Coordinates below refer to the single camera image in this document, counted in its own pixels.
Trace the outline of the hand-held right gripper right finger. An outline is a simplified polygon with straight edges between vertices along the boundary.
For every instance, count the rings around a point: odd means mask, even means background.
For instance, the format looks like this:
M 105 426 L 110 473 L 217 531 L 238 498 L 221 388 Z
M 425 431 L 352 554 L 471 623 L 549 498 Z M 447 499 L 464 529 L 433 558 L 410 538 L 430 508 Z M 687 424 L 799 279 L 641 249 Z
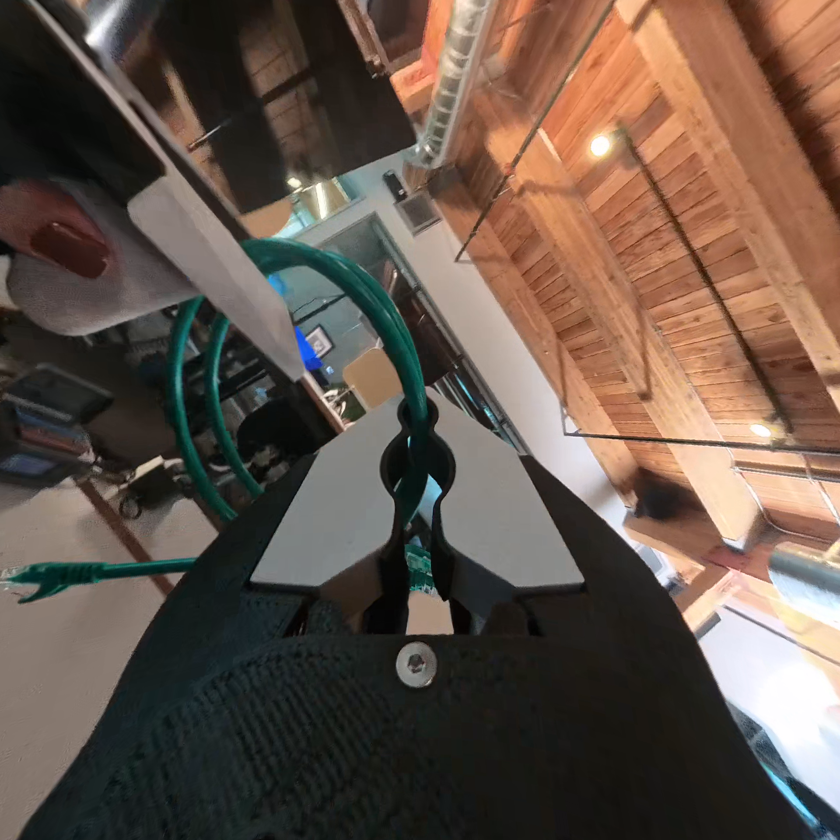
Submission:
M 444 600 L 511 602 L 583 591 L 584 577 L 518 451 L 443 397 L 428 444 L 443 454 L 434 474 L 430 561 Z

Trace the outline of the black battery charging case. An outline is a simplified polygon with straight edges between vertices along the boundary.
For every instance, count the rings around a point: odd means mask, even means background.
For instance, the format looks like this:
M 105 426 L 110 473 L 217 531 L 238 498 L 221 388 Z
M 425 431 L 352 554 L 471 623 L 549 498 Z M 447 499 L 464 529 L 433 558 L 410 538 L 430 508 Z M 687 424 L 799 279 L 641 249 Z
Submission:
M 97 460 L 87 425 L 113 404 L 101 387 L 52 364 L 14 378 L 1 397 L 1 482 L 42 490 L 86 475 Z

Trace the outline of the tan rounded board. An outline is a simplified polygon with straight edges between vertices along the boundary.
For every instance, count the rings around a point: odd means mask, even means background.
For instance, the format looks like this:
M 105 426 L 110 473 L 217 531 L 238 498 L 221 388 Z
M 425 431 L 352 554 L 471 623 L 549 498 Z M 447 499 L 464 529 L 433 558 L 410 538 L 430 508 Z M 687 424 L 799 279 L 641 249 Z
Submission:
M 403 397 L 400 378 L 383 348 L 365 351 L 343 367 L 342 376 L 367 413 L 396 397 Z

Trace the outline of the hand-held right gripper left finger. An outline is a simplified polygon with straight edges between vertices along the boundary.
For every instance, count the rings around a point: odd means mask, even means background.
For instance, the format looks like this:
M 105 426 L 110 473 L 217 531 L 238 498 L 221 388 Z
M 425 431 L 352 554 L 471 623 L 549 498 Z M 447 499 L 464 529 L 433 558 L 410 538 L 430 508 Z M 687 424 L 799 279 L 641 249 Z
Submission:
M 314 595 L 358 616 L 407 579 L 401 514 L 383 477 L 404 432 L 394 396 L 325 445 L 260 557 L 255 588 Z

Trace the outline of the silver ceiling duct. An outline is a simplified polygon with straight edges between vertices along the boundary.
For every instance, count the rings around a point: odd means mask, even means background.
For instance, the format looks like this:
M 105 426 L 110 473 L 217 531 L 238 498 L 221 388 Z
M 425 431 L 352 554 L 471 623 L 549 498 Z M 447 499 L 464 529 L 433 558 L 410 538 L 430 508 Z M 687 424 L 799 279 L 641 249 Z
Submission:
M 496 5 L 496 1 L 453 2 L 423 132 L 409 160 L 421 170 L 436 170 L 447 161 Z
M 825 550 L 781 542 L 770 555 L 769 576 L 790 607 L 839 628 L 839 541 Z

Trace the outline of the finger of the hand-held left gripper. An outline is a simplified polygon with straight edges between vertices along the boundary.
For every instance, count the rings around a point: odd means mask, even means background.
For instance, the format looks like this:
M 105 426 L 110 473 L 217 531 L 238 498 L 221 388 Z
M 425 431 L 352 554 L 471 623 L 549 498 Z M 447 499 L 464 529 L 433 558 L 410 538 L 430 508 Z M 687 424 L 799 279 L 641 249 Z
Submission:
M 92 184 L 58 187 L 96 225 L 108 253 L 96 278 L 31 255 L 12 258 L 8 295 L 38 326 L 80 337 L 202 296 L 288 378 L 302 378 L 280 294 L 180 176 L 155 181 L 127 207 Z

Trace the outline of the wall air vent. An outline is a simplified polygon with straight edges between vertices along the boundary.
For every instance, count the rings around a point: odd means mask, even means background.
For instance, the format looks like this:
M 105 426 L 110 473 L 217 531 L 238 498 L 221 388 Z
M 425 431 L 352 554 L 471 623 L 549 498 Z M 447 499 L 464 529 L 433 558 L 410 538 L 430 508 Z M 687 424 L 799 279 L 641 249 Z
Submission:
M 433 198 L 425 190 L 408 194 L 395 203 L 395 210 L 414 238 L 442 221 Z

